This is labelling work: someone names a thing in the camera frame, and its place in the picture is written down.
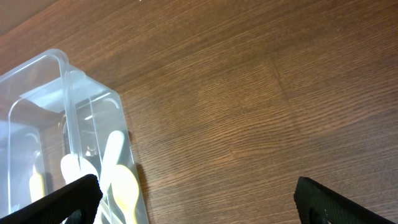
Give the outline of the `cream plastic spoon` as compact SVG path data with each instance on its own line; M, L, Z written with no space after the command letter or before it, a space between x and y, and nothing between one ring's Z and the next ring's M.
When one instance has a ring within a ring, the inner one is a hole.
M126 223L137 224L136 205L139 198L139 184L134 174L124 165L115 165L111 187L114 201L122 211Z

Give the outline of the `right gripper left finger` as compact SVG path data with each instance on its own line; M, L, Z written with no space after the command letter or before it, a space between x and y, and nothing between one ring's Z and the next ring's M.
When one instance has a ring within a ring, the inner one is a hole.
M95 220L103 193L93 174L1 218L1 223L87 223Z

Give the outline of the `clear plastic container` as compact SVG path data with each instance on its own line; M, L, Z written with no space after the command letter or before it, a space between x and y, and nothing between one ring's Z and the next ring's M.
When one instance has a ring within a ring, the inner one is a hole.
M78 162L81 158L88 160L98 172L99 185L108 136L115 130L122 131L125 141L116 165L124 165L138 176L119 95L72 66L61 50L47 50L4 73L2 96L26 99L55 113L64 111L64 156L73 154ZM107 194L99 202L93 223L126 223L113 198L113 167ZM149 221L140 185L136 219L137 223Z
M30 205L33 166L44 178L45 196L65 186L64 111L48 111L29 100L1 97L1 217Z

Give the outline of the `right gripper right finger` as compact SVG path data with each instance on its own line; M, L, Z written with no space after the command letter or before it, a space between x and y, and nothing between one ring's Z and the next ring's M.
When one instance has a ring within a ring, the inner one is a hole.
M304 224L394 224L308 177L298 178L294 201Z

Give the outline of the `white plastic spoon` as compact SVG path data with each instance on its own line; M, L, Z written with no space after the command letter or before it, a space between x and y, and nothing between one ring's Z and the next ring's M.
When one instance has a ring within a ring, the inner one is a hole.
M60 167L66 184L70 184L87 174L93 174L99 179L97 170L88 160L81 158L78 162L77 156L73 154L63 156Z
M111 132L108 136L99 177L99 186L104 195L107 194L112 167L116 165L119 160L124 141L124 133L119 130Z

